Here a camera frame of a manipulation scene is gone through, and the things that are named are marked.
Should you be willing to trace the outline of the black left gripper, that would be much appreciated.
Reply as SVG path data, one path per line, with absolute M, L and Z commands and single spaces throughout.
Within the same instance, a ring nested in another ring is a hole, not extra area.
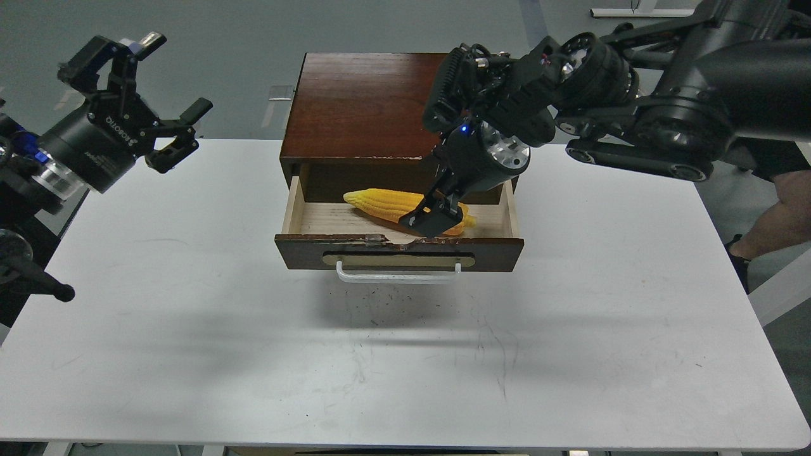
M 178 119 L 152 120 L 144 127 L 130 123 L 148 110 L 136 92 L 138 64 L 166 42 L 159 32 L 138 41 L 95 35 L 69 61 L 58 64 L 58 80 L 83 95 L 90 109 L 65 116 L 38 144 L 98 193 L 116 184 L 140 156 L 165 174 L 199 148 L 194 124 L 214 107 L 206 98 L 197 99 Z

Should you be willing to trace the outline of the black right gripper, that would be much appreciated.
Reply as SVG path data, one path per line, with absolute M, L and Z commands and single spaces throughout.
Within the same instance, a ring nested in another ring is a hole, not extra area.
M 479 120 L 464 121 L 441 139 L 433 153 L 441 164 L 440 194 L 413 194 L 409 211 L 398 218 L 398 225 L 426 238 L 464 226 L 463 208 L 454 198 L 488 191 L 516 178 L 530 163 L 529 144 Z

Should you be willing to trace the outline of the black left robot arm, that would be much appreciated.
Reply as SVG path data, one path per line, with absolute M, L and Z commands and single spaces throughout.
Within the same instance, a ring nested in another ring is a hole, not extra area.
M 93 37 L 57 72 L 83 103 L 43 134 L 3 113 L 3 326 L 13 326 L 32 295 L 60 302 L 76 295 L 46 272 L 60 236 L 39 213 L 60 213 L 78 191 L 105 193 L 139 159 L 164 174 L 199 148 L 195 124 L 212 109 L 211 101 L 200 98 L 179 118 L 161 119 L 136 91 L 138 65 L 165 43 L 159 32 L 139 41 Z

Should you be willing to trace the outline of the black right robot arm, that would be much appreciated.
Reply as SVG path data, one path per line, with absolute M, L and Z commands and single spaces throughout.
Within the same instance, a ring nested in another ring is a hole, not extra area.
M 809 141 L 809 17 L 788 1 L 704 1 L 692 15 L 540 41 L 521 58 L 460 44 L 423 126 L 437 179 L 400 225 L 434 238 L 459 203 L 527 170 L 557 130 L 577 161 L 701 182 L 740 138 Z

